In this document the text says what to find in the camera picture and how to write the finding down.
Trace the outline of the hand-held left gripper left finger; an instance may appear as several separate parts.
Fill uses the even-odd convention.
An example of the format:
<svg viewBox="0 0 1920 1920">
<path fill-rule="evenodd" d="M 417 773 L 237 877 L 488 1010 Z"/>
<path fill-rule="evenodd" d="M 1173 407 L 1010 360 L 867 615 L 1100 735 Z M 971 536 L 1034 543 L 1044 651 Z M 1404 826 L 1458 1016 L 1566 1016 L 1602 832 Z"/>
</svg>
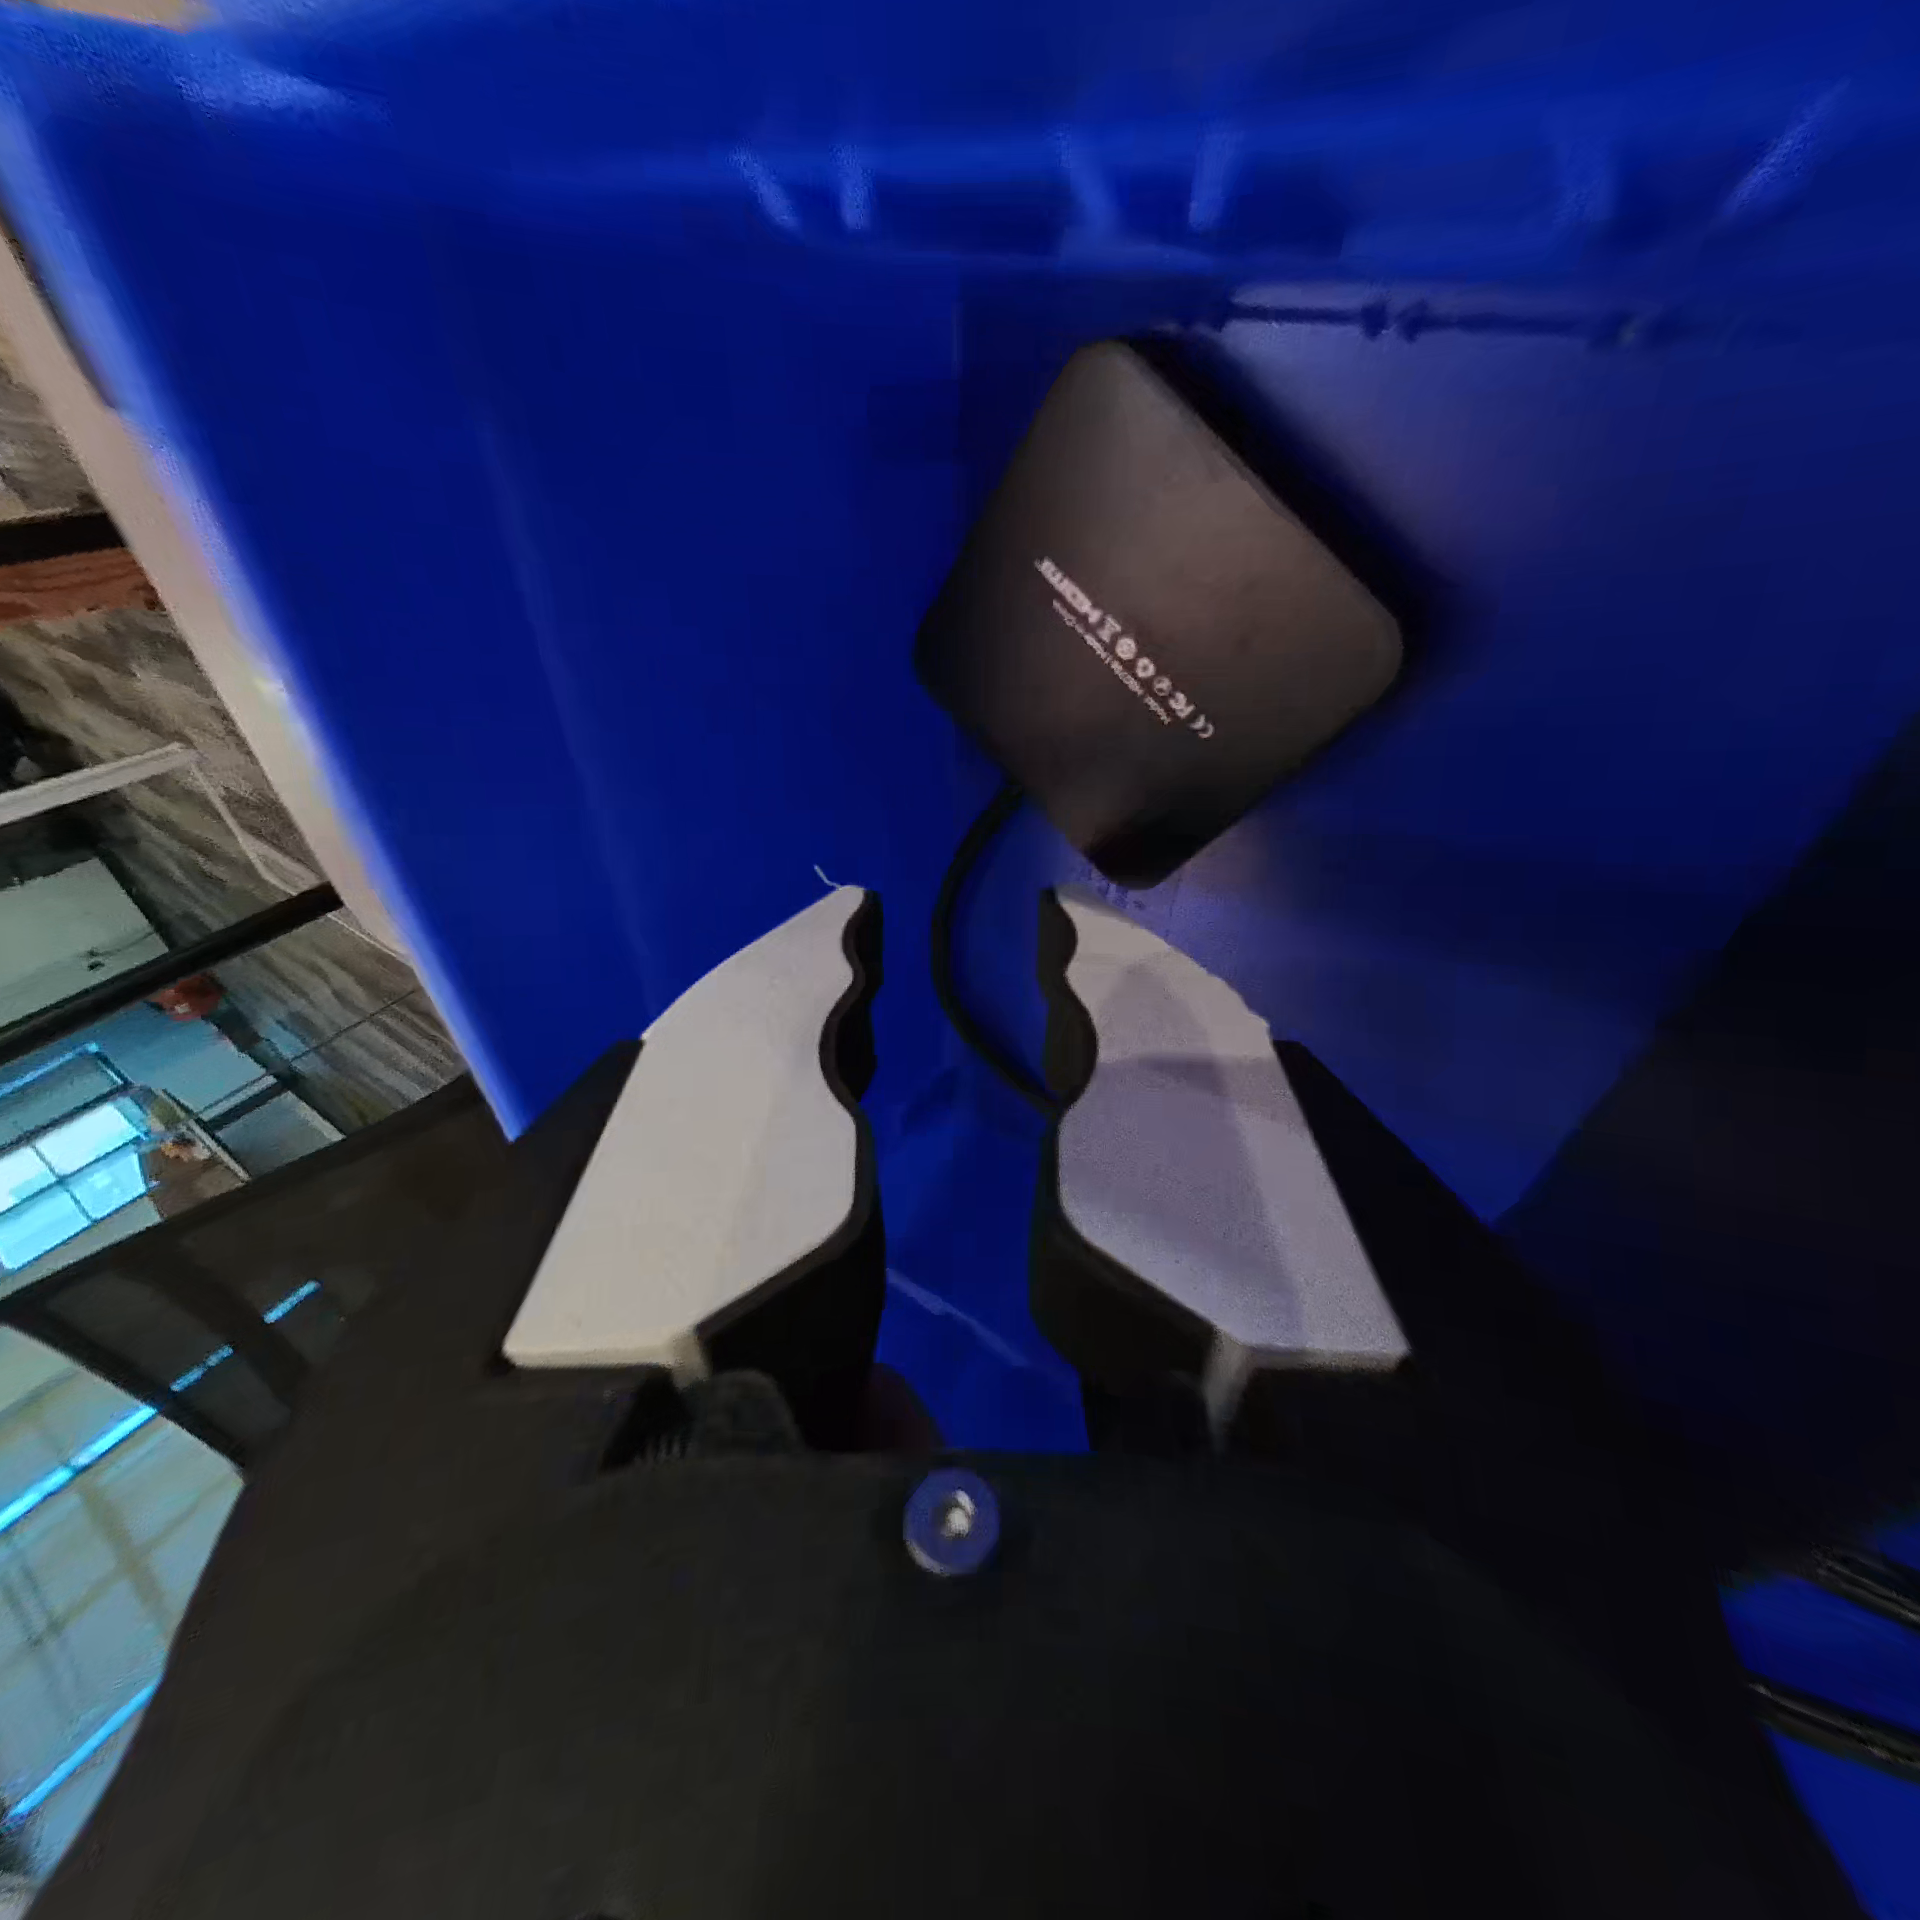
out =
<svg viewBox="0 0 1920 1920">
<path fill-rule="evenodd" d="M 814 1451 L 855 1451 L 887 1312 L 871 1085 L 880 893 L 835 883 L 689 982 L 503 1335 L 526 1373 L 768 1373 Z"/>
</svg>

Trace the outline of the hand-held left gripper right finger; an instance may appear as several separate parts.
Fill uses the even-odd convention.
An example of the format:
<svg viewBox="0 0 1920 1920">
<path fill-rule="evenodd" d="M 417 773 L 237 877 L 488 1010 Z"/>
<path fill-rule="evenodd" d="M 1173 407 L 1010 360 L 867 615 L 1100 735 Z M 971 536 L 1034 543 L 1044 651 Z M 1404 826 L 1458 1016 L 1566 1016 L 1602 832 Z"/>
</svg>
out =
<svg viewBox="0 0 1920 1920">
<path fill-rule="evenodd" d="M 1088 1451 L 1285 1451 L 1404 1400 L 1411 1335 L 1285 1045 L 1098 893 L 1039 899 L 1034 1326 Z"/>
</svg>

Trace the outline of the blue plastic bin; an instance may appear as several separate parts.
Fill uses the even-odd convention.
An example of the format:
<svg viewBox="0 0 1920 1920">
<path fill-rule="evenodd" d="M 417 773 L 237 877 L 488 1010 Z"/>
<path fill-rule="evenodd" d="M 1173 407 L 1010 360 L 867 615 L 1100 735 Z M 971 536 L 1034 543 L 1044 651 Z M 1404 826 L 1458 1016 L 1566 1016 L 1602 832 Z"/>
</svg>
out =
<svg viewBox="0 0 1920 1920">
<path fill-rule="evenodd" d="M 7 9 L 7 223 L 518 1118 L 990 773 L 1185 327 L 1421 592 L 1157 913 L 1781 1493 L 1917 1438 L 1917 9 Z"/>
</svg>

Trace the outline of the black square hub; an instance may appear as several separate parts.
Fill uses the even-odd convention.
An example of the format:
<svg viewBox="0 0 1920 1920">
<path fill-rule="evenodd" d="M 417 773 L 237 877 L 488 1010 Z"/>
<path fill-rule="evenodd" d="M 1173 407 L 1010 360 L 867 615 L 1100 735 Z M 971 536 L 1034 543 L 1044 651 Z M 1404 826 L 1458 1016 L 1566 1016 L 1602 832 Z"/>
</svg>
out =
<svg viewBox="0 0 1920 1920">
<path fill-rule="evenodd" d="M 922 695 L 1154 893 L 1404 673 L 1404 618 L 1157 340 L 1063 360 L 917 627 Z"/>
</svg>

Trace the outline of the black metal railing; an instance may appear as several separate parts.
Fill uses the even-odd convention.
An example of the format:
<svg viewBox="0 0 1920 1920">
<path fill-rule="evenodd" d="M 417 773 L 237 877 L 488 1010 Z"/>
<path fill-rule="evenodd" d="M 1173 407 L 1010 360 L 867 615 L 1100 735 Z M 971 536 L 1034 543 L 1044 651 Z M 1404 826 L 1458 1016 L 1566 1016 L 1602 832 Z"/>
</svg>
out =
<svg viewBox="0 0 1920 1920">
<path fill-rule="evenodd" d="M 114 975 L 86 991 L 67 991 L 48 1010 L 31 1010 L 31 1016 L 0 1029 L 0 1068 L 31 1061 L 53 1042 L 73 1042 L 81 1029 L 91 1029 L 106 1016 L 123 1016 L 123 1010 L 136 1010 L 136 1001 L 151 1001 L 151 999 L 159 999 L 200 975 L 245 960 L 245 955 L 258 955 L 258 945 L 274 945 L 274 944 L 287 944 L 287 934 L 300 934 L 335 913 L 347 913 L 347 899 L 335 883 L 309 883 L 309 893 L 274 899 L 274 905 L 245 913 L 241 923 L 224 923 L 183 945 L 165 945 L 129 975 Z"/>
</svg>

